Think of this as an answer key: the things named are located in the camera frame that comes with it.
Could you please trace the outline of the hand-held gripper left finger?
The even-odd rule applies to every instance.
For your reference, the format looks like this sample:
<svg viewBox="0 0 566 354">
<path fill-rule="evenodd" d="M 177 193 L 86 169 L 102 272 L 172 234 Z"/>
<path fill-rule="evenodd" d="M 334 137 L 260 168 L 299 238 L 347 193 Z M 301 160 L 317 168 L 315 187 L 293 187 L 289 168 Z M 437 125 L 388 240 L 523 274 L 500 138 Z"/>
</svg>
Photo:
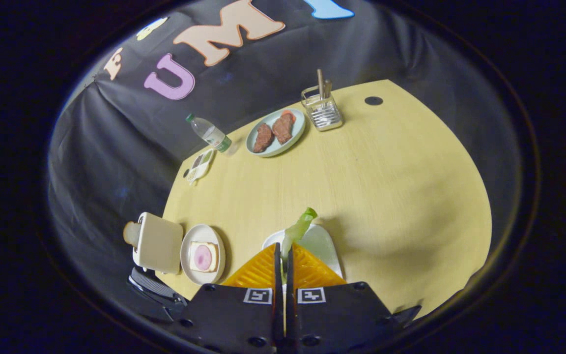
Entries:
<svg viewBox="0 0 566 354">
<path fill-rule="evenodd" d="M 217 354 L 278 354 L 284 341 L 281 246 L 272 244 L 234 275 L 263 274 L 261 284 L 204 284 L 170 326 L 169 332 Z"/>
</svg>

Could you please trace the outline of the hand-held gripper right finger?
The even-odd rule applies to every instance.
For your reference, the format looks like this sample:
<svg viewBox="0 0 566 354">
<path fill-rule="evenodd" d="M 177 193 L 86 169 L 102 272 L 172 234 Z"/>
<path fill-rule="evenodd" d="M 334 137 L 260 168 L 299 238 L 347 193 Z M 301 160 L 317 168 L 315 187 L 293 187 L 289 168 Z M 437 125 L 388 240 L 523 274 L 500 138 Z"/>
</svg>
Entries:
<svg viewBox="0 0 566 354">
<path fill-rule="evenodd" d="M 361 354 L 402 330 L 368 283 L 346 283 L 297 243 L 286 276 L 287 354 Z"/>
</svg>

